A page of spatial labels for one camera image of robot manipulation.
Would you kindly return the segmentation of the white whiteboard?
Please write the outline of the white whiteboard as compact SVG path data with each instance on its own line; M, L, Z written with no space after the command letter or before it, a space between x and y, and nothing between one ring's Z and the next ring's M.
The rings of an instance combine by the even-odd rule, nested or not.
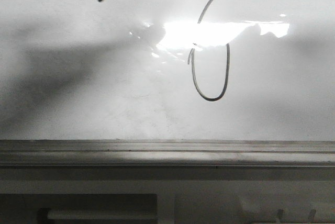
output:
M334 140L334 0L1 0L2 139Z

